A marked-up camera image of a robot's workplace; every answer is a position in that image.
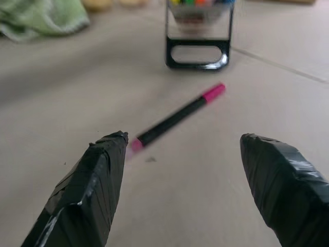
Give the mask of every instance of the floor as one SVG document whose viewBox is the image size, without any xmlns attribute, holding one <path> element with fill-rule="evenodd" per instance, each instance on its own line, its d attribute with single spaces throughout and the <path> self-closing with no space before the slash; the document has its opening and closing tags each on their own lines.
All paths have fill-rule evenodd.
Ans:
<svg viewBox="0 0 329 247">
<path fill-rule="evenodd" d="M 280 246 L 244 175 L 244 133 L 296 146 L 329 178 L 329 2 L 238 1 L 220 73 L 166 68 L 163 11 L 116 8 L 69 38 L 0 39 L 1 246 L 23 242 L 89 142 L 132 138 L 219 81 L 224 96 L 126 163 L 107 246 Z"/>
</svg>

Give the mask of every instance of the black tape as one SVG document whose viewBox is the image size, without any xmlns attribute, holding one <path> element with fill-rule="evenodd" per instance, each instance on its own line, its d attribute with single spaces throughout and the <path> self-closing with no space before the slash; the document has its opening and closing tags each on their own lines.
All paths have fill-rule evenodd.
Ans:
<svg viewBox="0 0 329 247">
<path fill-rule="evenodd" d="M 329 246 L 329 183 L 294 147 L 245 134 L 241 156 L 265 223 L 283 247 Z"/>
<path fill-rule="evenodd" d="M 104 247 L 116 211 L 128 135 L 105 136 L 56 186 L 22 247 Z"/>
</svg>

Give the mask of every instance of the tile grout line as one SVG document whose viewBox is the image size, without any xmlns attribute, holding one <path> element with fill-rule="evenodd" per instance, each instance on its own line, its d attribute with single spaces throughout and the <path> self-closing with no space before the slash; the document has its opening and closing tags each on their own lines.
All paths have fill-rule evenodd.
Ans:
<svg viewBox="0 0 329 247">
<path fill-rule="evenodd" d="M 327 84 L 327 81 L 326 81 L 326 80 L 323 80 L 323 79 L 321 79 L 321 78 L 319 78 L 319 77 L 312 76 L 312 75 L 310 75 L 310 74 L 307 74 L 307 73 L 301 72 L 301 71 L 299 71 L 299 70 L 297 70 L 297 69 L 294 69 L 294 68 L 291 68 L 291 67 L 288 67 L 288 66 L 282 65 L 282 64 L 277 63 L 277 62 L 273 62 L 273 61 L 268 60 L 268 59 L 266 59 L 266 58 L 262 58 L 262 57 L 260 57 L 260 56 L 258 56 L 258 55 L 256 55 L 256 54 L 250 53 L 250 52 L 248 52 L 248 51 L 246 51 L 246 50 L 242 50 L 242 49 L 239 49 L 239 48 L 236 48 L 236 47 L 233 47 L 233 46 L 231 46 L 231 49 L 234 50 L 234 51 L 236 51 L 236 52 L 238 52 L 238 53 L 240 53 L 240 54 L 243 54 L 243 55 L 245 55 L 245 56 L 247 56 L 247 57 L 254 58 L 254 59 L 258 60 L 258 61 L 261 61 L 261 62 L 267 63 L 267 64 L 269 64 L 269 65 L 272 65 L 272 66 L 274 66 L 274 67 L 277 67 L 277 68 L 283 69 L 283 70 L 285 70 L 285 71 L 291 72 L 291 73 L 293 73 L 293 74 L 295 74 L 295 75 L 299 75 L 299 76 L 302 76 L 302 77 L 305 77 L 305 78 L 311 79 L 311 80 L 316 81 L 316 82 L 320 82 L 320 83 Z"/>
</svg>

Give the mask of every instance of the green cloth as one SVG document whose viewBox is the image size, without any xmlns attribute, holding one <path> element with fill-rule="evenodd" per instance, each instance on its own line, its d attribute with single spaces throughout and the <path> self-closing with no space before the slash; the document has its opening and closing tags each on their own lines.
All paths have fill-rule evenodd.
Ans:
<svg viewBox="0 0 329 247">
<path fill-rule="evenodd" d="M 88 24 L 80 0 L 0 0 L 0 33 L 17 42 L 71 34 Z"/>
</svg>

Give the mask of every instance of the colorful markers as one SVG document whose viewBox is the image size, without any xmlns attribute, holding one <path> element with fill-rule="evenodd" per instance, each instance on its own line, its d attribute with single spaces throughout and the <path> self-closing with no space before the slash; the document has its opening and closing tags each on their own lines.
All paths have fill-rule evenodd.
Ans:
<svg viewBox="0 0 329 247">
<path fill-rule="evenodd" d="M 144 133 L 137 136 L 132 141 L 131 149 L 133 153 L 136 153 L 143 148 L 147 147 L 150 143 L 158 139 L 184 118 L 188 117 L 199 108 L 209 104 L 219 95 L 221 95 L 225 91 L 224 84 L 218 84 L 212 87 L 210 90 L 203 93 L 200 97 L 186 105 L 185 107 L 178 110 L 173 115 L 169 116 L 162 122 L 158 123 L 154 127 L 150 128 L 149 130 L 145 131 Z"/>
</svg>

